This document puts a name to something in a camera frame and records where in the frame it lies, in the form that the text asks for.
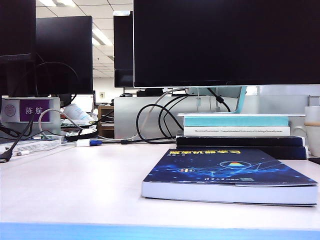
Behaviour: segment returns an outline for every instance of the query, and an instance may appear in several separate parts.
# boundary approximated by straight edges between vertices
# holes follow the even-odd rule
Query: computer monitor
[[[93,93],[92,17],[68,16],[36,19],[37,69],[40,95]]]
[[[0,1],[0,95],[28,95],[27,71],[33,68],[36,1]]]
[[[86,113],[92,113],[95,107],[95,98],[94,93],[77,94],[72,103],[77,104]]]
[[[113,16],[114,31],[114,87],[134,86],[133,12]]]
[[[134,86],[320,84],[319,0],[134,0]]]

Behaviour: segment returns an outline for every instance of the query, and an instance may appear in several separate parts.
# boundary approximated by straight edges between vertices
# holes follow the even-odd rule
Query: wooden cabinet
[[[114,124],[114,106],[99,105],[98,106],[98,119],[105,117],[97,125],[98,134],[105,138],[115,137],[115,124]]]

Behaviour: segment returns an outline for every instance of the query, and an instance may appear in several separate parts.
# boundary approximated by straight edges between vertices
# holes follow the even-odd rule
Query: ceiling light
[[[58,0],[60,3],[62,3],[65,6],[71,6],[71,7],[75,7],[76,4],[74,3],[74,1],[72,0]]]
[[[92,30],[93,34],[99,38],[105,45],[108,46],[113,46],[113,43],[110,41],[109,38],[107,38],[106,35],[104,35],[104,33],[102,31],[100,31],[100,29],[93,29]]]
[[[55,7],[57,6],[52,0],[39,0],[41,3],[43,3],[47,7]]]
[[[95,46],[100,46],[100,42],[98,42],[95,38],[92,38],[92,44]]]
[[[113,16],[130,16],[130,11],[114,11]]]

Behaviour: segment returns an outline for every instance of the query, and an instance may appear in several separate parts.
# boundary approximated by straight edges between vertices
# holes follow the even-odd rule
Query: desk surface
[[[175,145],[65,146],[13,157],[0,165],[1,221],[320,230],[319,202],[289,207],[141,197],[142,180],[169,148]],[[320,165],[283,162],[320,182]]]

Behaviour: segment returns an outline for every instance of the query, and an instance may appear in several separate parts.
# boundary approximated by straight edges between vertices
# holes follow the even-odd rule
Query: ceiling
[[[73,0],[76,6],[45,6],[36,0],[36,17],[92,16],[93,29],[100,29],[114,43],[114,11],[132,11],[133,0]],[[93,77],[114,78],[114,47],[92,46]]]

